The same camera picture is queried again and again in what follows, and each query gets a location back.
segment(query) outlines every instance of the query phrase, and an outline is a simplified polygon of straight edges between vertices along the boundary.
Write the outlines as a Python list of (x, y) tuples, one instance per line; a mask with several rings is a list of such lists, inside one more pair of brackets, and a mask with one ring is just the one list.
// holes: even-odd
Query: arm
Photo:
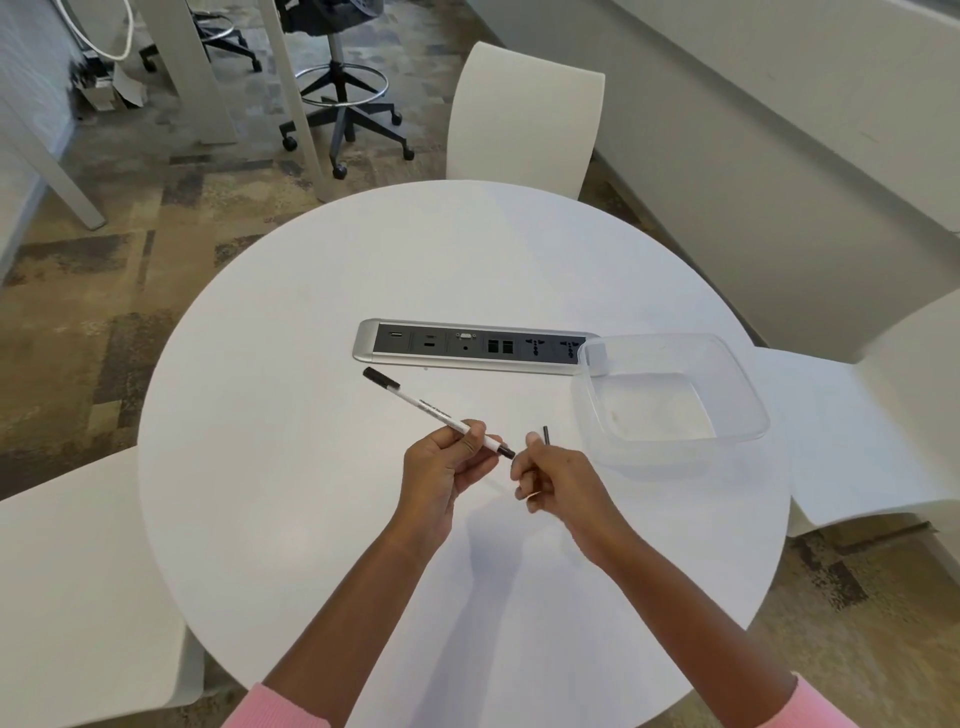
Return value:
[(407, 450), (394, 517), (264, 680), (276, 695), (254, 688), (227, 726), (326, 726), (316, 718), (332, 728), (346, 725), (423, 570), (450, 532), (454, 501), (496, 467), (496, 454), (483, 448), (485, 429), (470, 422), (461, 436), (444, 427)]
[(797, 687), (794, 675), (634, 532), (585, 455), (531, 433), (511, 477), (528, 510), (563, 521), (616, 582), (725, 728), (757, 728), (781, 714)]

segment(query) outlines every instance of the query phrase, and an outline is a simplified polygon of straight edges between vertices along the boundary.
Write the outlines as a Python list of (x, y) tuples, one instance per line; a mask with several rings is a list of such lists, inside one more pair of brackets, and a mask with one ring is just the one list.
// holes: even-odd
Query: finger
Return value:
[(430, 448), (430, 450), (436, 452), (438, 449), (449, 448), (462, 437), (463, 435), (453, 427), (444, 426), (440, 429), (435, 429), (422, 440), (418, 440), (414, 444), (414, 448)]
[(487, 426), (480, 422), (474, 422), (470, 425), (469, 432), (460, 438), (449, 448), (444, 449), (442, 455), (444, 462), (449, 468), (456, 468), (469, 461), (483, 447), (483, 438), (487, 432)]
[[(493, 438), (493, 439), (496, 440), (498, 443), (502, 443), (502, 442), (503, 442), (503, 440), (502, 440), (500, 437), (496, 436), (496, 435), (487, 435), (487, 437)], [(486, 460), (488, 457), (499, 457), (499, 455), (498, 455), (498, 453), (494, 452), (494, 451), (491, 450), (490, 448), (487, 448), (486, 446), (484, 446), (484, 447), (480, 448), (480, 451), (477, 452), (473, 457), (471, 457), (466, 463), (464, 463), (463, 465), (459, 466), (459, 467), (457, 468), (457, 471), (458, 471), (459, 473), (464, 473), (464, 472), (468, 471), (470, 468), (472, 468), (474, 465), (479, 465), (479, 464), (482, 463), (484, 460)]]
[(490, 473), (493, 472), (493, 469), (500, 463), (500, 458), (493, 452), (490, 452), (490, 457), (485, 457), (478, 463), (473, 464), (471, 467), (464, 470), (462, 473), (457, 473), (453, 478), (453, 488), (457, 492), (457, 495), (463, 493), (467, 488), (469, 488), (473, 483), (476, 483), (483, 478), (487, 477)]
[(530, 432), (527, 434), (527, 449), (514, 458), (510, 478), (520, 480), (524, 473), (535, 467), (548, 475), (558, 474), (566, 452), (563, 448), (545, 445), (536, 432)]
[(556, 514), (557, 500), (552, 493), (537, 493), (527, 498), (527, 510), (530, 513), (546, 511)]
[(537, 482), (537, 471), (527, 471), (523, 474), (523, 477), (520, 479), (519, 490), (523, 494), (523, 497), (532, 496), (538, 490), (540, 490), (540, 485)]

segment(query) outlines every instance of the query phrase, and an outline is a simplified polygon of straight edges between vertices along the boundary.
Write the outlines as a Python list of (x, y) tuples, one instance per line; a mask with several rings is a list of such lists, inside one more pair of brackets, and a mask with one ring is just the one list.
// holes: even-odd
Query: small black object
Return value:
[(387, 375), (383, 374), (382, 372), (378, 372), (378, 371), (377, 371), (376, 369), (374, 369), (373, 367), (367, 367), (367, 368), (363, 371), (363, 376), (365, 376), (367, 379), (369, 379), (369, 380), (370, 380), (371, 382), (373, 382), (374, 384), (379, 384), (379, 385), (380, 385), (381, 387), (383, 387), (384, 389), (399, 389), (399, 388), (400, 388), (400, 385), (399, 385), (399, 384), (397, 384), (395, 381), (393, 381), (392, 379), (390, 379)]

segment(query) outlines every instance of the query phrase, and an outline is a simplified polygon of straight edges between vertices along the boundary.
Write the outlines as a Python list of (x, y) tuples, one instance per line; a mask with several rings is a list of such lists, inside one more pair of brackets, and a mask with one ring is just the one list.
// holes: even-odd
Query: white desk leg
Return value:
[(237, 132), (183, 0), (137, 0), (183, 107), (203, 144), (232, 144)]
[(9, 139), (13, 148), (27, 160), (42, 179), (53, 187), (66, 205), (73, 210), (91, 230), (103, 226), (107, 221), (100, 210), (93, 206), (82, 190), (70, 179), (46, 145), (36, 138), (34, 131), (20, 118), (7, 99), (0, 95), (0, 132)]
[(270, 48), (274, 52), (274, 62), (276, 63), (276, 74), (280, 77), (280, 85), (283, 87), (283, 99), (286, 102), (287, 112), (294, 120), (294, 127), (297, 129), (297, 143), (303, 152), (303, 159), (306, 162), (306, 169), (313, 182), (313, 193), (321, 202), (325, 202), (321, 197), (322, 179), (324, 172), (320, 168), (320, 160), (317, 158), (317, 148), (313, 143), (313, 136), (310, 134), (310, 125), (306, 120), (306, 112), (303, 110), (303, 101), (300, 100), (300, 89), (297, 87), (297, 78), (294, 76), (294, 67), (290, 62), (290, 55), (287, 53), (287, 42), (283, 38), (283, 28), (280, 26), (280, 18), (276, 14), (274, 0), (258, 0), (260, 14), (263, 16), (263, 26), (267, 31), (267, 39), (270, 40)]

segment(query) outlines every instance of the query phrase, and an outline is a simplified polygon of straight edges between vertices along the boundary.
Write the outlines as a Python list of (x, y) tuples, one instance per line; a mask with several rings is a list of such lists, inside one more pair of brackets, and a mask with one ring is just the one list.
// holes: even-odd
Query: office chair base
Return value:
[[(386, 136), (388, 139), (398, 142), (403, 148), (403, 158), (407, 161), (415, 157), (414, 150), (407, 145), (406, 137), (400, 136), (400, 134), (390, 129), (390, 127), (381, 124), (370, 116), (370, 114), (389, 111), (390, 122), (393, 126), (398, 127), (403, 123), (403, 114), (399, 113), (393, 104), (374, 100), (380, 98), (380, 96), (386, 92), (386, 88), (378, 91), (347, 72), (347, 68), (363, 67), (364, 66), (357, 66), (351, 63), (331, 61), (329, 65), (318, 66), (317, 69), (308, 69), (318, 70), (326, 68), (327, 70), (317, 81), (314, 81), (300, 92), (300, 96), (303, 97), (330, 85), (336, 90), (336, 100), (327, 96), (321, 96), (320, 101), (304, 99), (304, 102), (307, 104), (312, 103), (314, 106), (321, 107), (316, 111), (311, 111), (306, 116), (307, 123), (311, 129), (327, 124), (334, 125), (333, 139), (330, 142), (330, 164), (333, 167), (333, 177), (336, 180), (342, 180), (347, 176), (347, 167), (339, 160), (340, 147), (344, 141), (353, 142), (356, 140), (356, 127), (378, 133), (381, 136)], [(381, 78), (386, 79), (386, 77), (379, 72), (373, 69), (369, 70)], [(301, 71), (298, 75), (300, 76), (305, 72), (306, 71)], [(364, 101), (351, 102), (347, 96), (348, 85), (356, 86), (375, 95)], [(293, 152), (297, 149), (296, 139), (290, 136), (290, 133), (295, 130), (296, 128), (293, 121), (287, 121), (280, 125), (280, 133), (283, 135), (283, 148), (288, 152)]]
[[(199, 11), (192, 12), (191, 15), (193, 16), (193, 25), (197, 29), (197, 35), (200, 36), (200, 42), (204, 45), (204, 52), (208, 61), (210, 60), (210, 52), (207, 48), (219, 48), (222, 51), (250, 59), (253, 73), (260, 73), (263, 70), (260, 60), (248, 47), (247, 39), (230, 23), (225, 15)], [(227, 28), (214, 28), (205, 24), (208, 20), (225, 20), (229, 23), (229, 26)], [(148, 45), (140, 51), (140, 60), (148, 73), (156, 73), (156, 63), (153, 61), (153, 56), (157, 56), (159, 53), (156, 44)]]

